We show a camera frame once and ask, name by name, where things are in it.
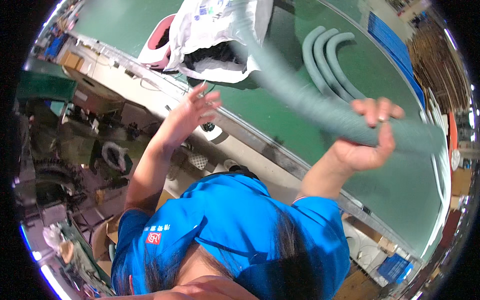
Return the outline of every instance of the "white plastic bag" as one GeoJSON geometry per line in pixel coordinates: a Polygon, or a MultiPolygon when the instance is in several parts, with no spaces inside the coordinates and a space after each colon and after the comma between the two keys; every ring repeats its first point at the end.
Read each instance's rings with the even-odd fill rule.
{"type": "Polygon", "coordinates": [[[60,253],[60,244],[63,242],[60,228],[54,224],[44,227],[42,231],[45,243],[50,246],[57,254],[60,253]]]}
{"type": "MultiPolygon", "coordinates": [[[[195,71],[183,63],[185,54],[200,48],[210,48],[221,42],[238,41],[245,45],[233,26],[233,3],[235,0],[184,0],[170,25],[170,60],[165,71],[180,71],[196,79],[237,83],[259,70],[253,58],[244,65],[205,59],[195,64],[195,71]]],[[[272,15],[273,0],[250,0],[247,16],[252,21],[252,31],[261,45],[272,15]]]]}

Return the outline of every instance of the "foam pipe insulation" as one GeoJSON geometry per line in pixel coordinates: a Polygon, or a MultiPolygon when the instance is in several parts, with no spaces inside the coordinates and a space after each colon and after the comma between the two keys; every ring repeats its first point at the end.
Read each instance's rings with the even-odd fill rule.
{"type": "Polygon", "coordinates": [[[329,39],[326,49],[327,60],[330,64],[330,67],[332,68],[332,72],[335,75],[336,79],[348,91],[348,93],[352,95],[352,97],[354,97],[355,99],[365,99],[365,95],[362,94],[359,90],[357,90],[357,88],[345,76],[342,68],[340,67],[340,64],[338,63],[338,59],[336,58],[336,47],[338,46],[338,44],[345,41],[351,41],[354,38],[355,35],[353,33],[345,32],[339,33],[329,39]]]}
{"type": "MultiPolygon", "coordinates": [[[[359,144],[377,146],[380,126],[368,127],[364,117],[355,113],[348,105],[339,105],[337,101],[329,100],[308,82],[295,76],[274,48],[267,43],[264,43],[263,48],[257,44],[251,32],[252,24],[245,15],[246,4],[246,0],[235,2],[235,26],[248,46],[249,53],[262,70],[255,79],[291,110],[322,130],[359,144]]],[[[434,125],[407,119],[392,119],[390,124],[397,151],[436,154],[444,146],[444,133],[434,125]]]]}
{"type": "Polygon", "coordinates": [[[305,68],[307,69],[308,74],[312,78],[313,83],[318,88],[320,93],[322,93],[325,97],[331,98],[337,102],[341,102],[341,98],[328,86],[325,79],[322,77],[322,74],[317,68],[315,64],[315,60],[313,59],[313,44],[315,40],[319,36],[321,36],[325,32],[325,27],[318,26],[317,28],[313,29],[308,33],[308,35],[303,40],[302,44],[302,54],[303,54],[303,61],[305,63],[305,68]]]}
{"type": "Polygon", "coordinates": [[[337,33],[338,30],[332,28],[319,35],[313,45],[313,55],[315,57],[315,61],[317,63],[318,69],[320,70],[320,73],[322,74],[330,88],[340,98],[347,102],[350,102],[353,100],[353,97],[342,87],[342,85],[335,78],[335,75],[333,75],[332,70],[330,70],[330,67],[328,66],[327,60],[325,59],[324,55],[325,44],[331,37],[333,37],[337,33]]]}

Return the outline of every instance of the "blue work shirt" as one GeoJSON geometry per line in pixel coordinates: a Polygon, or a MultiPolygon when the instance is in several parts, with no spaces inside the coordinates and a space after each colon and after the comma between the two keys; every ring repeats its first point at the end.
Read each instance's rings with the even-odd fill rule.
{"type": "Polygon", "coordinates": [[[321,269],[314,280],[321,285],[322,298],[332,298],[350,268],[337,204],[306,197],[288,206],[272,199],[261,181],[242,174],[205,177],[179,199],[169,199],[152,217],[140,210],[125,212],[112,266],[114,289],[120,277],[128,276],[135,295],[148,293],[145,255],[160,257],[162,262],[173,257],[181,260],[196,241],[236,279],[242,270],[250,270],[239,283],[260,299],[271,299],[276,287],[268,285],[268,274],[252,270],[279,258],[273,239],[278,209],[310,236],[304,242],[312,270],[321,269]]]}

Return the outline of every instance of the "shirt sleeve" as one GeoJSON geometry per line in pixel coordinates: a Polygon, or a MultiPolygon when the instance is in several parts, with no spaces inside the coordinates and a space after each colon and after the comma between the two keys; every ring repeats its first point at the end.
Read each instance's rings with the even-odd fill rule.
{"type": "Polygon", "coordinates": [[[333,200],[322,197],[298,199],[292,207],[321,225],[328,225],[340,240],[345,239],[340,208],[333,200]]]}
{"type": "Polygon", "coordinates": [[[127,251],[133,240],[138,239],[142,235],[148,220],[150,220],[149,215],[138,209],[131,209],[123,214],[119,222],[119,239],[115,256],[118,253],[127,251]]]}
{"type": "Polygon", "coordinates": [[[335,201],[321,197],[299,199],[292,207],[319,225],[308,225],[306,229],[312,234],[313,241],[318,247],[315,252],[321,253],[319,259],[325,274],[324,299],[331,299],[350,269],[350,251],[343,231],[340,209],[335,201]]]}

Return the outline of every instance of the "red logo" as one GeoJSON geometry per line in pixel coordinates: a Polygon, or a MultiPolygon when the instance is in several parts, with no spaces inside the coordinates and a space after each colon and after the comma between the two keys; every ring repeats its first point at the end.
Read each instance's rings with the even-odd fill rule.
{"type": "Polygon", "coordinates": [[[145,242],[148,244],[158,245],[161,237],[162,234],[160,232],[150,232],[145,242]]]}

